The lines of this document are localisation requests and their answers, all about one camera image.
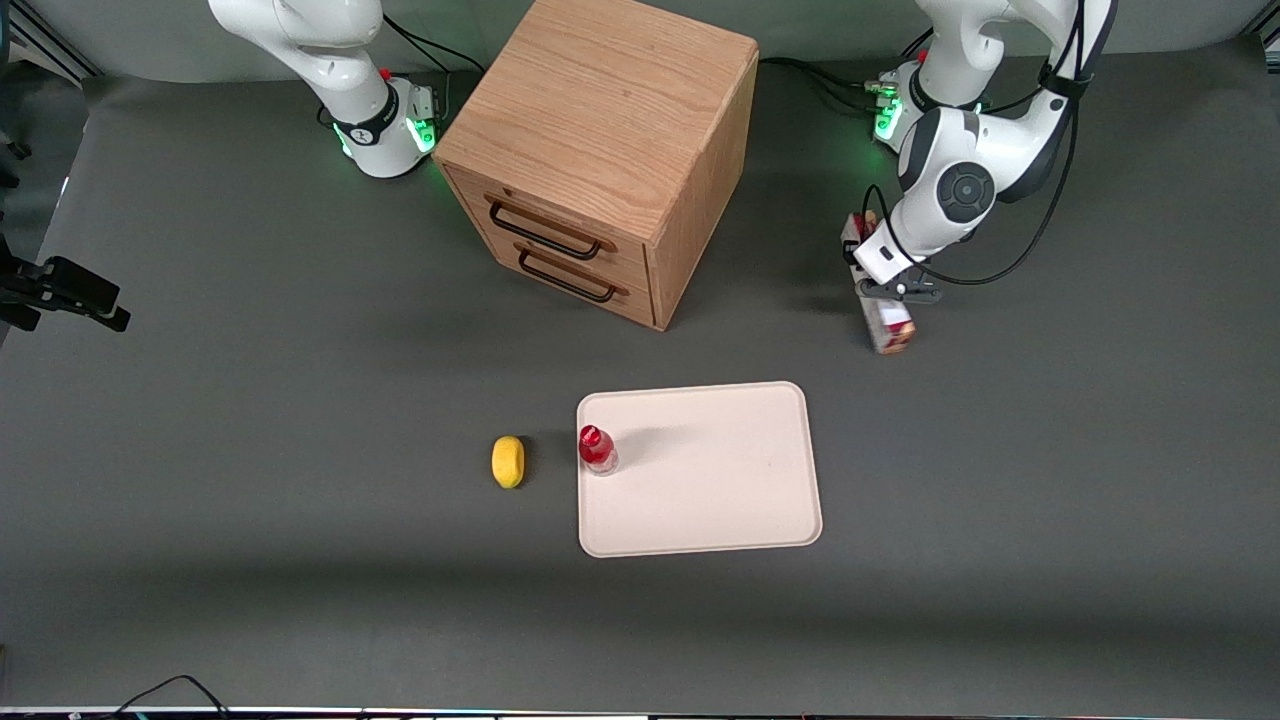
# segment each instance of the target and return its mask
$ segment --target lemon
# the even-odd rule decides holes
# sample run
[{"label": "lemon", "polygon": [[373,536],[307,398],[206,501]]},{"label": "lemon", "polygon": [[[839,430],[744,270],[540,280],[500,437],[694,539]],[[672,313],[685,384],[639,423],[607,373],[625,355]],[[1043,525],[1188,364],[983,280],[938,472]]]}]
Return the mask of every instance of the lemon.
[{"label": "lemon", "polygon": [[525,479],[525,445],[518,437],[504,436],[493,443],[493,479],[507,489]]}]

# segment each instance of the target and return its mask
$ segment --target green led light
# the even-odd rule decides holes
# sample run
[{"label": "green led light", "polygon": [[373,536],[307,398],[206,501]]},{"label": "green led light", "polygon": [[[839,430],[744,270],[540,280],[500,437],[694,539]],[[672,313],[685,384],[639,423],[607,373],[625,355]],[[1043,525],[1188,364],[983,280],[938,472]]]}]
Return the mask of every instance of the green led light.
[{"label": "green led light", "polygon": [[876,122],[876,136],[881,140],[893,137],[893,128],[897,127],[899,118],[902,117],[902,101],[893,100],[893,104],[881,110],[881,119]]},{"label": "green led light", "polygon": [[340,129],[338,129],[338,123],[334,123],[333,132],[338,136],[338,141],[342,142],[342,154],[351,158],[351,147],[347,146],[347,137],[342,135]]},{"label": "green led light", "polygon": [[413,118],[404,118],[404,127],[408,128],[410,135],[413,136],[413,142],[417,143],[417,149],[422,152],[430,152],[435,147],[435,123],[431,120],[415,120]]}]

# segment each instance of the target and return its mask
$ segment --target drawer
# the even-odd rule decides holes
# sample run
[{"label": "drawer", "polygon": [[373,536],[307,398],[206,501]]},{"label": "drawer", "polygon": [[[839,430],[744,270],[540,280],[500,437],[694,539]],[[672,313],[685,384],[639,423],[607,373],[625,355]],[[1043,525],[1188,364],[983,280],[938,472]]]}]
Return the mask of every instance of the drawer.
[{"label": "drawer", "polygon": [[590,301],[640,324],[653,325],[653,302],[648,290],[596,277],[524,241],[499,241],[493,246],[493,251],[498,263],[522,275]]},{"label": "drawer", "polygon": [[649,269],[643,245],[588,232],[577,227],[580,222],[557,218],[538,208],[536,201],[513,197],[515,192],[493,181],[456,167],[445,170],[494,255],[500,247],[522,243],[543,258],[648,295]]}]

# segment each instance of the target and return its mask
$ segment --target white tray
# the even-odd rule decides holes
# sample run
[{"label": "white tray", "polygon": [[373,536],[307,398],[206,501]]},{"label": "white tray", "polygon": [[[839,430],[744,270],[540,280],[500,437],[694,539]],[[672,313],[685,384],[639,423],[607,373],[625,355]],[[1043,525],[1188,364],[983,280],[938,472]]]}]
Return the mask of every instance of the white tray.
[{"label": "white tray", "polygon": [[623,557],[804,546],[822,506],[804,392],[792,383],[602,392],[577,427],[613,436],[617,471],[579,460],[579,542]]}]

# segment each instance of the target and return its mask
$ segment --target wooden drawer unit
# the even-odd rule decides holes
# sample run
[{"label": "wooden drawer unit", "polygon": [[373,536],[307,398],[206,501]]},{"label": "wooden drawer unit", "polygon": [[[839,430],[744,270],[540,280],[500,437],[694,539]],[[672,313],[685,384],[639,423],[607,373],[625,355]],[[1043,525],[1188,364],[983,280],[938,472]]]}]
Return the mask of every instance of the wooden drawer unit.
[{"label": "wooden drawer unit", "polygon": [[507,268],[666,329],[742,174],[755,41],[538,0],[435,150]]}]

